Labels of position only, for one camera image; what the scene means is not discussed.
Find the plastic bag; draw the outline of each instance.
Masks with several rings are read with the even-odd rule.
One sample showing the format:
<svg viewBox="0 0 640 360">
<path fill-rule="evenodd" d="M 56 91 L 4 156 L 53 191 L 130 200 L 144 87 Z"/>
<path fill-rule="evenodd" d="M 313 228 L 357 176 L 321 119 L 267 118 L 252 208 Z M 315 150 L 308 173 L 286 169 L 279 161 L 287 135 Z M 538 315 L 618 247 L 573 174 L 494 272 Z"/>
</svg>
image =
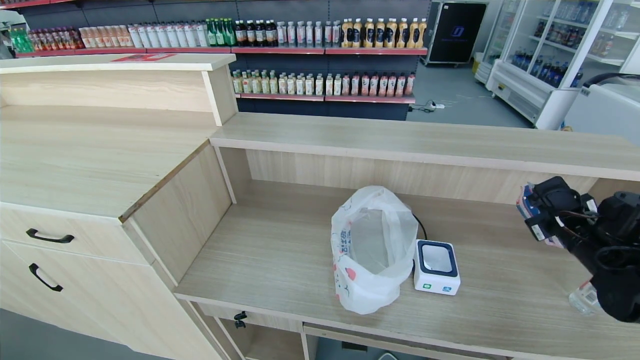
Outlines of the plastic bag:
<svg viewBox="0 0 640 360">
<path fill-rule="evenodd" d="M 364 315 L 391 304 L 411 274 L 418 222 L 382 186 L 356 191 L 331 217 L 335 293 Z"/>
</svg>

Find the display fridge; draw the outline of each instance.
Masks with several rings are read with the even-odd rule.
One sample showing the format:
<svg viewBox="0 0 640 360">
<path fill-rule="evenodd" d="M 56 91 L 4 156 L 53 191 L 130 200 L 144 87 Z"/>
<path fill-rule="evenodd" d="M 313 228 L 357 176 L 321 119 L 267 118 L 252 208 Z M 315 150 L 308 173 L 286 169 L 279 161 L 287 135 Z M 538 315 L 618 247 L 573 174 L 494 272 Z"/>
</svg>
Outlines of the display fridge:
<svg viewBox="0 0 640 360">
<path fill-rule="evenodd" d="M 476 71 L 476 79 L 481 83 L 486 84 L 491 74 L 493 63 L 496 59 L 500 58 L 502 51 L 509 42 L 511 28 L 515 23 L 515 19 L 519 14 L 518 11 L 523 3 L 523 0 L 504 0 L 502 2 L 498 16 L 493 23 L 491 36 L 486 43 L 484 56 Z"/>
<path fill-rule="evenodd" d="M 582 82 L 640 73 L 640 1 L 524 0 L 486 87 L 539 129 L 557 129 Z"/>
</svg>

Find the drawer handle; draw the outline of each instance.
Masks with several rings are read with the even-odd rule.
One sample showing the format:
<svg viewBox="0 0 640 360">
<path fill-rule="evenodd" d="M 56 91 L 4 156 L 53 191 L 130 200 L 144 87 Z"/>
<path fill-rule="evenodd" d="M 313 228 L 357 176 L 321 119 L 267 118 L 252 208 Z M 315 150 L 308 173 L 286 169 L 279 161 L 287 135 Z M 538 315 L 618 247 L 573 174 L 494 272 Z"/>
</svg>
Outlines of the drawer handle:
<svg viewBox="0 0 640 360">
<path fill-rule="evenodd" d="M 38 231 L 36 229 L 33 229 L 33 228 L 27 230 L 27 235 L 29 235 L 30 238 L 34 238 L 34 239 L 38 239 L 38 240 L 44 240 L 44 241 L 51 241 L 52 243 L 66 244 L 66 243 L 70 243 L 71 240 L 74 239 L 73 235 L 64 235 L 60 239 L 48 239 L 48 238 L 43 238 L 41 236 L 36 235 L 37 233 L 38 233 Z"/>
<path fill-rule="evenodd" d="M 36 278 L 38 278 L 38 280 L 40 280 L 41 283 L 45 284 L 49 289 L 51 289 L 53 291 L 57 291 L 57 292 L 61 292 L 62 291 L 62 286 L 60 286 L 59 284 L 56 285 L 56 286 L 51 286 L 51 285 L 47 284 L 46 281 L 42 280 L 42 278 L 36 272 L 38 269 L 39 269 L 39 267 L 35 263 L 29 265 L 29 270 L 31 271 L 33 276 L 35 276 Z"/>
</svg>

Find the cable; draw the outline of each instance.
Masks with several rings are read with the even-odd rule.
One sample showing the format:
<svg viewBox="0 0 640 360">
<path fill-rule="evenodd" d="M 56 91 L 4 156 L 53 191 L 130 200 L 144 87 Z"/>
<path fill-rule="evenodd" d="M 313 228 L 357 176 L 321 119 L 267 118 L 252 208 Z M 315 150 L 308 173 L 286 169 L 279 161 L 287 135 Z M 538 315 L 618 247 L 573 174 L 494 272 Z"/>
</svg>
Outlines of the cable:
<svg viewBox="0 0 640 360">
<path fill-rule="evenodd" d="M 427 231 L 424 229 L 424 225 L 422 225 L 422 222 L 420 221 L 420 219 L 418 219 L 418 217 L 415 216 L 414 213 L 411 213 L 411 215 L 413 215 L 413 217 L 418 221 L 418 224 L 420 224 L 420 227 L 422 228 L 422 232 L 424 233 L 424 239 L 429 240 L 427 239 Z"/>
</svg>

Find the cabinet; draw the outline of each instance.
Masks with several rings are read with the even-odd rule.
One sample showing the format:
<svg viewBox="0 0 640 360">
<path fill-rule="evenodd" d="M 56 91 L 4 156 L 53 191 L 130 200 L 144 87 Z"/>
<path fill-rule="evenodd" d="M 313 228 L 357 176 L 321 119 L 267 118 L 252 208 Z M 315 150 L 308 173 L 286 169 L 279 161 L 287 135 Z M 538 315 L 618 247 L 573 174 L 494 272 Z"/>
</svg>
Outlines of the cabinet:
<svg viewBox="0 0 640 360">
<path fill-rule="evenodd" d="M 487 88 L 536 127 L 557 129 L 586 80 L 640 72 L 639 7 L 631 0 L 525 1 Z"/>
</svg>

